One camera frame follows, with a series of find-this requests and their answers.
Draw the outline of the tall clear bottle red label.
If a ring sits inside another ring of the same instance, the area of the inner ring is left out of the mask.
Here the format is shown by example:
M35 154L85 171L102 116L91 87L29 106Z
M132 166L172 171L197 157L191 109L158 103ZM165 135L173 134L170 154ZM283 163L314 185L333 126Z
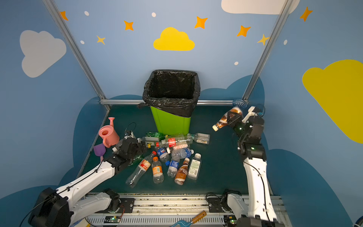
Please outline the tall clear bottle red label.
M153 158L157 155L155 151L152 151L150 156L145 157L136 167L135 171L126 180L126 185L130 188L134 188L141 177L147 172L151 167Z

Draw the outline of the brown coffee bottle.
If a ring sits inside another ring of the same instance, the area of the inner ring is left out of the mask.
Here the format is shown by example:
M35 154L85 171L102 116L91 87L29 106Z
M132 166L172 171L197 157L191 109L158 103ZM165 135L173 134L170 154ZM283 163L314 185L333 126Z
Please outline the brown coffee bottle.
M239 115L240 116L243 115L241 109L238 107L233 107L232 109L227 111L215 125L212 126L213 130L218 131L219 129L223 128L224 126L227 126L229 119L231 119L234 116L239 116Z

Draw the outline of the clear square plastic bottle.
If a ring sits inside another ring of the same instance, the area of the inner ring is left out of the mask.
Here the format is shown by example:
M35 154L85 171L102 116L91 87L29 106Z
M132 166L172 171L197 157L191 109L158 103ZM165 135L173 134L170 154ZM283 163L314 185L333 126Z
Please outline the clear square plastic bottle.
M192 133L189 133L188 136L191 137L192 140L195 141L196 143L209 144L209 142L210 142L210 135L209 134L204 134L204 133L192 134Z

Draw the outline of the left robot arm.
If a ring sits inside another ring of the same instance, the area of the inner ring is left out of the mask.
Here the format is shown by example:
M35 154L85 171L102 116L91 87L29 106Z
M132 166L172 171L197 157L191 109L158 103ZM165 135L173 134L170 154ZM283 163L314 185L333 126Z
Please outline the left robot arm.
M89 172L57 189L43 190L27 215L28 223L32 227L69 227L98 211L117 212L121 201L119 195L112 190L88 199L84 199L84 196L102 182L122 172L136 156L145 153L149 147L140 139L123 139L118 151Z

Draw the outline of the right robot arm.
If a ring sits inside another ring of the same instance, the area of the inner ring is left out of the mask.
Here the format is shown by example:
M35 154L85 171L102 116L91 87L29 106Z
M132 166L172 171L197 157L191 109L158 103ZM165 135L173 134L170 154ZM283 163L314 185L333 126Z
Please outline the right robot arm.
M233 125L239 137L238 151L247 176L249 205L240 196L230 194L227 205L237 218L238 227L283 227L274 211L267 180L267 156L261 144L264 120L250 116L245 122Z

